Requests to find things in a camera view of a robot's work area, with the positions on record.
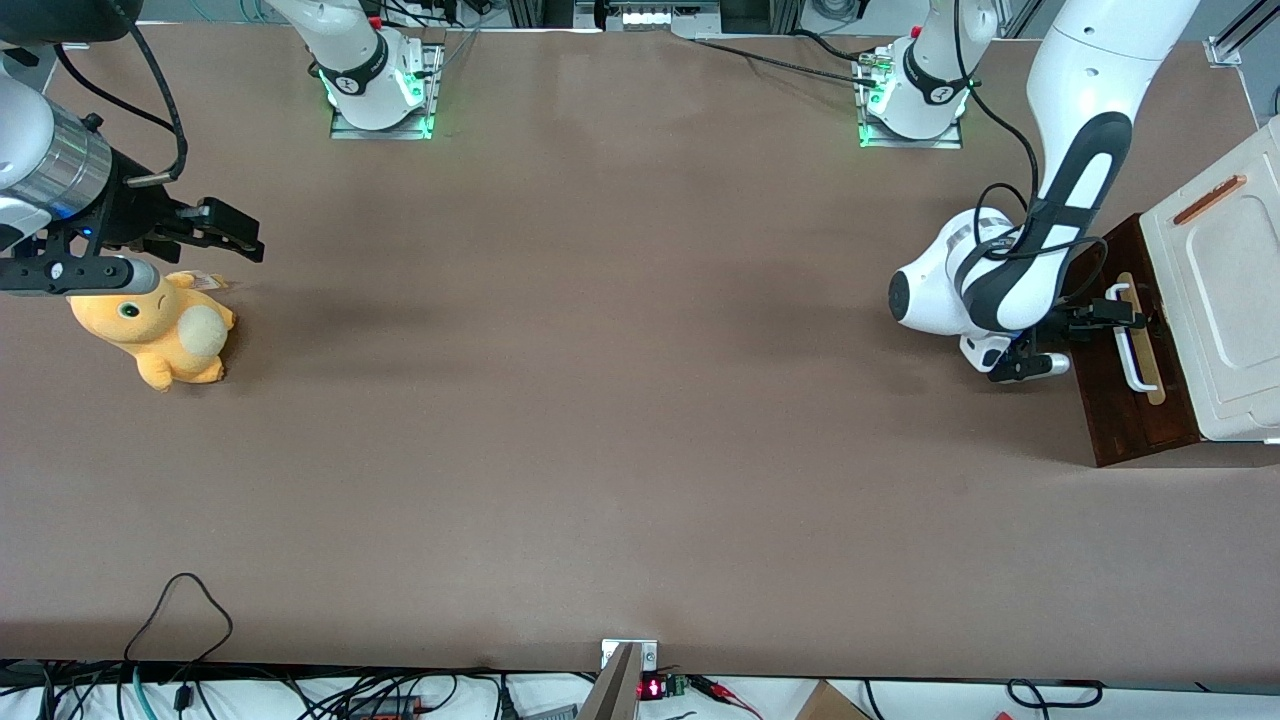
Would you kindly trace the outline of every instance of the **white floor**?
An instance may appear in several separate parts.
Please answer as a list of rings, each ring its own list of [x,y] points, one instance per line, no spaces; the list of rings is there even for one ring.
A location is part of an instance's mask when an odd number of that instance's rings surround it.
[[[764,720],[792,720],[808,698],[815,680],[786,678],[717,678],[739,697],[753,705]],[[353,680],[323,679],[300,683],[312,698],[320,698],[349,687]],[[521,716],[529,716],[567,705],[581,705],[590,684],[573,675],[536,674],[508,675],[508,687]],[[833,683],[846,697],[870,710],[863,684],[856,680]],[[301,701],[280,683],[269,680],[224,680],[204,683],[205,694],[216,720],[293,720],[303,715]],[[445,697],[452,687],[448,676],[425,679],[416,689],[428,706]],[[1039,711],[1016,706],[1001,684],[876,682],[876,700],[884,720],[993,720],[1007,712],[1014,720],[1043,720]],[[159,720],[173,720],[174,684],[147,684],[150,705]],[[1079,701],[1092,691],[1043,688],[1050,701]],[[0,717],[29,720],[38,717],[41,691],[28,691],[0,698]],[[124,719],[146,720],[131,687],[123,691]],[[490,720],[497,692],[494,684],[463,678],[458,691],[444,707],[433,712],[434,720]],[[67,717],[73,703],[63,703],[59,720]],[[119,720],[115,711],[115,687],[96,688],[86,702],[82,720]],[[692,693],[684,697],[640,703],[640,720],[668,720],[685,712],[692,720],[753,720],[737,708],[719,705]],[[206,720],[200,705],[184,717]],[[1192,693],[1167,691],[1108,689],[1103,700],[1087,710],[1052,710],[1051,720],[1275,720],[1280,717],[1280,697],[1225,693]]]

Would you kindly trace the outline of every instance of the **metal mounting plate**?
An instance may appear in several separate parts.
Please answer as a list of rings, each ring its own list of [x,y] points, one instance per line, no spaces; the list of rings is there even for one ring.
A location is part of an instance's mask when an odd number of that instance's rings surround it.
[[[333,140],[431,140],[435,132],[435,105],[440,97],[440,69],[444,67],[444,45],[422,44],[421,64],[413,63],[410,72],[425,70],[424,79],[408,78],[410,92],[421,92],[422,105],[404,115],[404,119],[385,129],[361,129],[348,123],[338,109],[333,109],[329,137]]]
[[[640,641],[631,638],[608,638],[600,641],[600,667],[609,664],[613,651],[622,643],[640,643],[641,657],[644,659],[644,671],[653,673],[658,669],[658,641]]]

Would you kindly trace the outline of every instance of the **red wire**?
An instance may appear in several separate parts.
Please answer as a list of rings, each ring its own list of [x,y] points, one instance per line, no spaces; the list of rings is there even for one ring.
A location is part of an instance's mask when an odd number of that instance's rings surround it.
[[[745,710],[745,711],[750,712],[751,715],[755,715],[755,720],[764,720],[764,717],[763,717],[763,716],[760,716],[760,714],[759,714],[759,712],[756,712],[754,707],[751,707],[750,705],[748,705],[748,703],[742,702],[742,701],[741,701],[741,700],[739,700],[739,698],[733,698],[733,700],[731,700],[731,701],[730,701],[730,705],[732,705],[733,707],[741,707],[742,710]]]
[[[755,715],[755,720],[764,720],[764,717],[759,712],[756,712],[754,707],[751,707],[750,705],[748,705],[746,701],[744,701],[742,698],[737,697],[736,694],[733,694],[733,691],[726,688],[724,685],[722,685],[719,683],[716,683],[714,685],[712,685],[712,694],[714,694],[714,696],[724,700],[726,702],[728,702],[733,707],[739,707],[741,710],[745,710],[745,711],[750,712],[751,715]]]

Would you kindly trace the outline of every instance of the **black strap on robot arm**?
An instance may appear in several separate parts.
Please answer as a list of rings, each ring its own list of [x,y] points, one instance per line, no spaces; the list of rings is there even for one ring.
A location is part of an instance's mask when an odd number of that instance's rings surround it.
[[[1024,328],[1005,328],[998,319],[1000,306],[1014,291],[1023,277],[1030,270],[1032,264],[1041,255],[1059,252],[1074,247],[1091,240],[1080,240],[1080,236],[1093,223],[1093,218],[1102,206],[1102,200],[1111,190],[1111,183],[1120,172],[1125,156],[1129,152],[1129,143],[1133,138],[1133,123],[1123,113],[1107,111],[1094,115],[1084,127],[1075,133],[1066,155],[1062,158],[1053,182],[1042,199],[1032,201],[1032,208],[1023,223],[1018,240],[1007,249],[988,247],[974,251],[965,259],[969,269],[977,265],[978,260],[986,258],[998,260],[1000,266],[974,279],[964,291],[966,273],[957,272],[955,275],[956,292],[960,293],[965,309],[974,324],[993,332],[1018,332]],[[1107,177],[1102,182],[1089,208],[1075,208],[1068,205],[1068,200],[1075,186],[1080,182],[1089,163],[1098,155],[1110,155],[1111,163],[1107,168]],[[1074,227],[1075,236],[1066,243],[1046,247],[1050,232],[1056,225]],[[1066,273],[1066,258],[1057,272],[1057,281],[1052,288],[1055,297],[1061,291],[1062,278]]]

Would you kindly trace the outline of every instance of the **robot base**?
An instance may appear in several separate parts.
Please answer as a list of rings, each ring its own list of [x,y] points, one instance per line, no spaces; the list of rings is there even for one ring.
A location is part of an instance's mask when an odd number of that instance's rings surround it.
[[[876,114],[888,104],[890,95],[897,88],[899,82],[893,79],[893,63],[901,61],[901,50],[897,50],[895,59],[893,45],[877,47],[874,60],[870,55],[861,61],[851,63],[854,77],[876,81],[876,87],[863,87],[854,85],[854,104],[858,108],[858,145],[860,147],[928,147],[942,150],[959,150],[963,145],[960,135],[960,115],[964,114],[964,101],[960,101],[951,124],[937,137],[913,138],[899,135],[884,124],[884,120]]]
[[[411,38],[410,42],[419,42]],[[338,106],[333,106],[333,120],[329,123],[329,137],[333,140],[431,140],[435,132],[435,105],[440,96],[440,69],[444,67],[444,45],[420,45],[421,54],[410,55],[410,72],[422,72],[426,77],[419,79],[404,76],[406,94],[415,99],[422,97],[422,104],[404,115],[404,119],[384,129],[361,129],[347,122]]]

